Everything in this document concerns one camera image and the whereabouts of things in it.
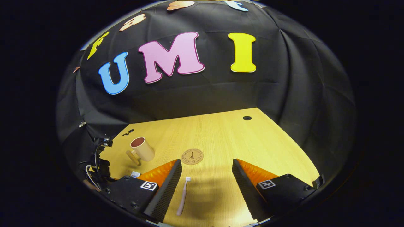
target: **white toothbrush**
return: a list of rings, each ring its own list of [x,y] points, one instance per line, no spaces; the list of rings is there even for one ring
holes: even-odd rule
[[[191,181],[191,177],[186,177],[185,178],[185,184],[184,184],[184,189],[182,190],[182,198],[181,198],[181,203],[178,207],[177,210],[177,216],[180,216],[182,214],[182,210],[184,209],[184,203],[185,203],[185,196],[187,195],[187,182]]]

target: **coaster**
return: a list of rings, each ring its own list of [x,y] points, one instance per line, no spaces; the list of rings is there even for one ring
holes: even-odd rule
[[[195,165],[198,164],[203,159],[203,153],[201,150],[198,149],[189,149],[185,151],[182,156],[181,160],[183,163],[187,165]]]

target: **cable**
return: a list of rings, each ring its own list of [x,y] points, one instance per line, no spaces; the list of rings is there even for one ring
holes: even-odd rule
[[[90,163],[90,162],[79,162],[78,165],[84,164],[84,163]]]
[[[87,176],[90,178],[91,182],[92,182],[100,191],[102,191],[101,188],[99,188],[98,185],[96,185],[96,184],[94,183],[93,179],[90,177],[90,174],[88,173],[88,168],[89,168],[89,167],[91,167],[91,165],[87,165],[87,166],[86,166],[86,173],[87,173]]]
[[[95,157],[95,160],[94,160],[94,162],[95,162],[95,170],[97,171],[97,174],[98,174],[99,177],[101,177],[101,176],[100,176],[100,173],[98,171],[98,166],[97,166],[97,156],[98,156],[97,152],[98,152],[98,149],[100,148],[101,144],[103,144],[103,142],[98,145],[97,149],[95,150],[95,155],[94,155],[94,157]]]

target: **table surface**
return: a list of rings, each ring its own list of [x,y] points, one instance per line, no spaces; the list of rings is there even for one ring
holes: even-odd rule
[[[123,136],[131,129],[132,133]],[[145,137],[156,153],[150,162],[141,161],[141,166],[125,153],[137,137]],[[119,179],[132,171],[145,173],[181,159],[183,152],[193,148],[201,150],[204,158],[195,165],[182,163],[181,178],[163,222],[171,226],[237,227],[256,222],[231,171],[234,158],[278,176],[290,173],[309,185],[319,176],[304,151],[258,108],[130,124],[101,158],[110,161],[111,177]],[[191,181],[183,213],[177,216],[185,177]]]

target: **yellow letter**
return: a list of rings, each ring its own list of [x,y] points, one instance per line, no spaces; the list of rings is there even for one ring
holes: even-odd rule
[[[231,65],[233,72],[255,72],[257,67],[253,64],[252,44],[255,37],[245,33],[230,33],[229,38],[234,42],[235,58]]]
[[[103,34],[97,41],[94,42],[93,47],[91,48],[90,54],[87,57],[87,60],[90,59],[90,57],[97,51],[97,46],[99,46],[104,39],[109,34],[109,31],[105,34]]]

